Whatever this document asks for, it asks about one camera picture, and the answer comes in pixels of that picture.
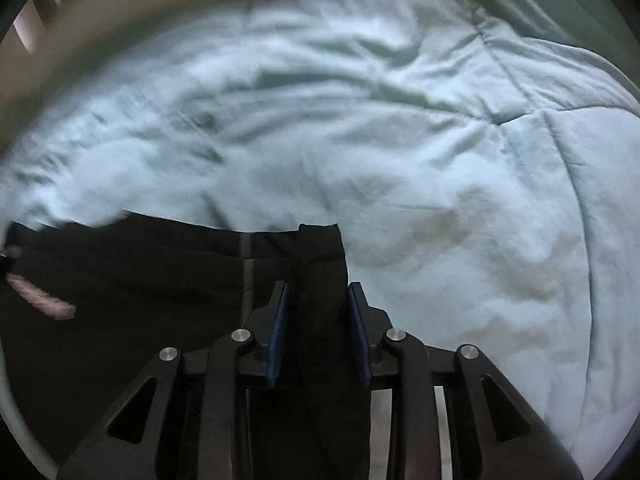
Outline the light green pillow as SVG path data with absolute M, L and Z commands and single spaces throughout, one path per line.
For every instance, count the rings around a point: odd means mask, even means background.
M 639 82 L 639 38 L 613 0 L 474 0 L 521 36 L 581 48 Z

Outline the black pants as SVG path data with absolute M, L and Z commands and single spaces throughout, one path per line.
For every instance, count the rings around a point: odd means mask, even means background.
M 346 296 L 336 226 L 239 233 L 127 214 L 107 226 L 14 223 L 4 247 L 1 342 L 14 402 L 36 441 L 66 460 L 152 355 L 213 344 L 295 290 L 311 335 L 335 322 L 322 301 Z

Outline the light green quilted comforter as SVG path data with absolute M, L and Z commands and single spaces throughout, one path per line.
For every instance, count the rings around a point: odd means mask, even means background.
M 84 51 L 1 218 L 335 223 L 393 321 L 494 356 L 587 476 L 639 409 L 639 83 L 474 0 L 238 0 Z

